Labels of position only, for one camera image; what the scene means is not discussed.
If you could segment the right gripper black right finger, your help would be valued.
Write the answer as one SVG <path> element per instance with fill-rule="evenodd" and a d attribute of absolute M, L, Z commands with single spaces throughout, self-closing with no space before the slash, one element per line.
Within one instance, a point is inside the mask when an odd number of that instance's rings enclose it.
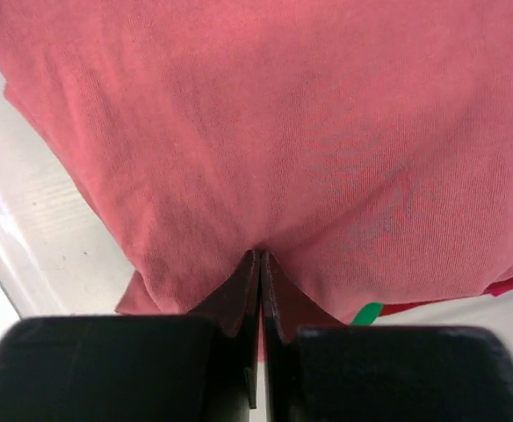
<path fill-rule="evenodd" d="M 513 360 L 473 326 L 363 326 L 333 318 L 264 252 L 271 421 L 513 421 Z"/>

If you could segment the salmon pink t shirt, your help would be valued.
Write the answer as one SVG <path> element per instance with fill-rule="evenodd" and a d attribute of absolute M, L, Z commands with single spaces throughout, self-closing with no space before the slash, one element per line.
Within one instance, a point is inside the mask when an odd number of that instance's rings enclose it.
<path fill-rule="evenodd" d="M 513 284 L 513 1 L 0 1 L 0 71 L 121 313 L 257 248 L 344 322 Z"/>

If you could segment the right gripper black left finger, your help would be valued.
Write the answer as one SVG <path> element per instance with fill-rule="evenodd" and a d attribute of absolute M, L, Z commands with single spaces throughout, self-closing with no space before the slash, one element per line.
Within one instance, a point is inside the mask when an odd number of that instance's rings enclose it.
<path fill-rule="evenodd" d="M 0 421 L 245 421 L 260 254 L 182 316 L 48 316 L 0 340 Z"/>

